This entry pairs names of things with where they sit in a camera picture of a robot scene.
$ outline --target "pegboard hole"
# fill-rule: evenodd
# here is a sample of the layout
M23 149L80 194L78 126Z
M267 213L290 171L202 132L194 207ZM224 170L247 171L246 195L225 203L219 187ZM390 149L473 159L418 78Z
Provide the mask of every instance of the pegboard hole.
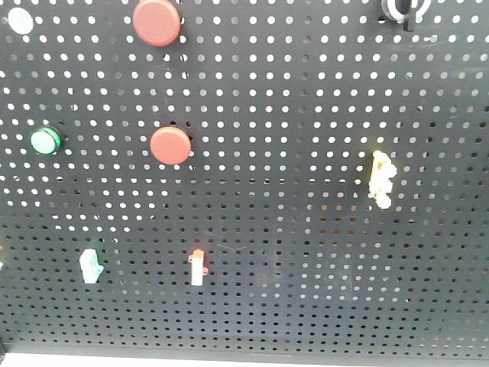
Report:
M17 34L29 34L34 29L34 20L27 10L13 8L8 12L8 25Z

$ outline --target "red button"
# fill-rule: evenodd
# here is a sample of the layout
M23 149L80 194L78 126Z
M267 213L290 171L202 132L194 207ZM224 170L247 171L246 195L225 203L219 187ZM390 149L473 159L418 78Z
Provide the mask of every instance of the red button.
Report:
M180 164L185 161L192 150L190 139L179 128L160 128L155 131L150 141L151 153L161 163Z
M132 15L138 36L151 46L167 46L178 37L180 16L168 0L143 0Z

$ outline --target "perforated metal panel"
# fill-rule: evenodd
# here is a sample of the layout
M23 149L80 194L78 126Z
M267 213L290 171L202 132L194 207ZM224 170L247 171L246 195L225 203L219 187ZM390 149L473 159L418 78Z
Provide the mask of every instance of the perforated metal panel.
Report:
M487 365L489 2L433 1L410 34L374 0L181 0L165 48L136 3L0 0L7 351ZM47 123L51 157L27 142ZM165 125L180 166L149 152Z

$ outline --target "white light spot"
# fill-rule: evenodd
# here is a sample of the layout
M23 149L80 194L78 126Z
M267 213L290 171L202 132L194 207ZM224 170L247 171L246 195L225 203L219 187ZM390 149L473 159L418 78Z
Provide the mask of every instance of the white light spot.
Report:
M56 150L56 142L46 132L35 132L31 136L32 148L40 154L51 154Z
M34 28L34 20L23 8L13 8L8 12L8 25L15 33L29 34Z

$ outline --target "green button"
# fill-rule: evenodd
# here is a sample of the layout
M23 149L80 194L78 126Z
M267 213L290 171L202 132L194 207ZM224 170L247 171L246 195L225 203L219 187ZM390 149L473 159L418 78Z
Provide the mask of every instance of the green button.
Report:
M29 135L29 143L36 153L50 155L61 149L63 136L51 126L41 126Z

